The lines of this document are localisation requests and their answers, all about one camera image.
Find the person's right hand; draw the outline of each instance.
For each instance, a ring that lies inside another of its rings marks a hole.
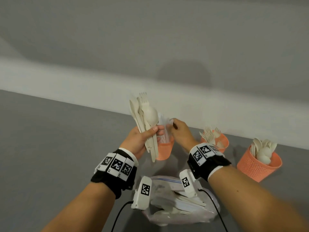
[[[169,125],[167,128],[170,129],[175,141],[187,152],[190,152],[195,145],[199,144],[199,142],[192,136],[190,129],[185,122],[174,118],[174,125]]]

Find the qr code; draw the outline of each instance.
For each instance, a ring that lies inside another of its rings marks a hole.
[[[207,152],[210,152],[211,149],[208,146],[203,146],[200,147],[201,151],[203,152],[203,154],[206,154]]]
[[[196,160],[196,162],[198,162],[203,156],[201,155],[201,153],[197,150],[194,154],[193,154],[194,159]]]
[[[101,165],[108,165],[112,157],[106,156]]]
[[[182,181],[182,184],[183,184],[183,187],[184,187],[184,188],[186,188],[187,186],[190,186],[190,183],[189,183],[187,177],[185,177],[185,178],[182,179],[181,181]]]
[[[209,146],[210,149],[212,149],[213,151],[219,151],[217,148],[215,148],[214,146]]]
[[[128,165],[127,163],[125,163],[125,165],[123,166],[123,168],[121,169],[120,172],[122,172],[125,175],[130,175],[132,167],[130,165]]]
[[[141,194],[148,196],[149,195],[149,191],[150,191],[150,186],[146,185],[146,184],[143,184],[142,187],[141,187]]]
[[[112,163],[111,168],[119,171],[122,165],[123,165],[122,161],[118,159],[114,159],[114,162]]]

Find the orange cup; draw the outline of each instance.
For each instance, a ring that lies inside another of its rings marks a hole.
[[[170,157],[174,145],[174,138],[171,136],[169,143],[158,143],[159,156],[156,160],[166,160]]]
[[[225,151],[225,149],[229,146],[229,140],[227,139],[227,137],[223,134],[223,133],[221,133],[221,135],[220,135],[220,137],[218,137],[218,138],[215,138],[215,141],[216,141],[216,144],[218,143],[218,141],[220,141],[222,144],[223,144],[223,146],[224,146],[224,148],[218,148],[217,147],[217,149],[218,149],[218,151],[220,151],[222,154],[223,154],[223,152]],[[207,142],[204,138],[202,138],[201,137],[201,140],[200,140],[200,143],[203,143],[203,142]]]
[[[281,167],[282,160],[276,152],[272,153],[272,157],[270,158],[271,163],[266,165],[253,157],[250,152],[250,147],[238,162],[237,169],[251,177],[253,180],[260,182]]]

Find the gray table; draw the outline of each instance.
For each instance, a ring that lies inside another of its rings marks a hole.
[[[0,90],[0,231],[39,231],[87,185],[107,152],[118,148],[135,125],[132,117]],[[199,138],[199,130],[191,129]],[[225,155],[236,164],[250,139],[227,136]],[[274,195],[292,202],[309,219],[309,151],[278,145],[283,166],[261,182]],[[166,161],[140,160],[137,177],[178,176],[187,155],[177,144]],[[103,231],[110,231],[122,205],[132,200],[125,191]],[[222,207],[230,232],[240,231]],[[159,227],[127,206],[115,231],[224,231],[221,221]]]

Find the gray surface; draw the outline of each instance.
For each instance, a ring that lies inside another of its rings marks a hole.
[[[0,43],[9,44],[0,55],[309,102],[308,6],[309,0],[0,0]]]
[[[103,111],[0,90],[0,231],[39,231],[89,182],[107,152],[118,148],[134,120]],[[198,137],[197,129],[191,129]],[[235,164],[249,139],[228,136],[226,157]],[[283,166],[261,182],[272,193],[291,201],[309,219],[309,151],[279,145]],[[151,164],[145,154],[138,176],[171,175],[187,168],[187,155],[174,145],[171,157]],[[110,231],[121,206],[131,200],[125,191],[103,231]],[[239,231],[222,207],[230,232]],[[211,223],[158,227],[139,211],[126,207],[116,231],[223,231],[218,218]]]

